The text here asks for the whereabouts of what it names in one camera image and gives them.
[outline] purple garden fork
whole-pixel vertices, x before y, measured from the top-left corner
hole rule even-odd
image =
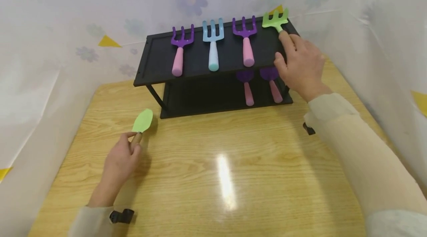
[[[251,41],[249,40],[249,36],[256,33],[255,23],[255,16],[252,16],[252,30],[247,30],[245,17],[242,17],[242,30],[236,30],[236,18],[233,18],[233,33],[243,37],[243,64],[246,67],[252,67],[255,64]]]
[[[183,56],[184,56],[184,46],[186,44],[191,44],[194,41],[194,25],[191,24],[191,38],[185,39],[185,31],[184,27],[181,27],[181,40],[175,40],[176,37],[176,30],[175,27],[172,27],[172,40],[171,44],[178,46],[178,49],[176,50],[175,59],[173,61],[172,66],[172,74],[175,77],[179,77],[182,75],[182,66],[183,66]]]

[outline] wooden table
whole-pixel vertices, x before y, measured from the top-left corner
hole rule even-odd
[[[385,139],[329,61],[324,82]],[[135,223],[117,226],[116,236],[363,236],[339,162],[307,135],[307,104],[291,95],[292,105],[158,120],[144,140],[147,156],[116,200],[116,209],[136,211]],[[145,108],[160,114],[132,81],[98,88],[29,236],[66,236],[110,148]]]

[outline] black clip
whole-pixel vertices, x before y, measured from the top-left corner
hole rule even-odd
[[[309,126],[307,126],[307,124],[305,122],[302,126],[307,131],[308,135],[316,134],[316,132],[313,130],[313,128],[310,128]]]
[[[134,213],[135,211],[131,209],[124,209],[122,213],[114,210],[110,214],[110,220],[113,224],[115,223],[130,224]]]

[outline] hand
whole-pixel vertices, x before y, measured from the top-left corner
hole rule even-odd
[[[112,206],[121,187],[138,166],[141,146],[135,145],[131,153],[129,137],[136,133],[123,133],[113,146],[104,163],[101,182],[95,188],[90,198],[89,207]]]
[[[331,94],[331,89],[321,81],[325,57],[311,42],[298,35],[289,35],[282,30],[279,34],[287,57],[275,54],[274,65],[286,85],[310,102],[322,94]]]

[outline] pink handle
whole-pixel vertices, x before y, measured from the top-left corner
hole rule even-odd
[[[275,103],[281,103],[283,101],[282,95],[279,92],[279,89],[276,86],[276,83],[273,80],[270,80],[270,89],[271,94],[273,95],[273,99]]]
[[[173,61],[173,66],[172,66],[172,74],[175,77],[179,77],[182,75],[183,56],[184,56],[184,49],[182,47],[179,47],[176,50],[176,55],[175,55],[175,59]]]
[[[245,86],[245,98],[246,98],[246,105],[247,106],[253,106],[254,105],[254,98],[252,97],[252,91],[249,86],[249,83],[244,83]]]
[[[243,38],[243,64],[245,67],[252,67],[255,64],[251,41],[248,37]]]

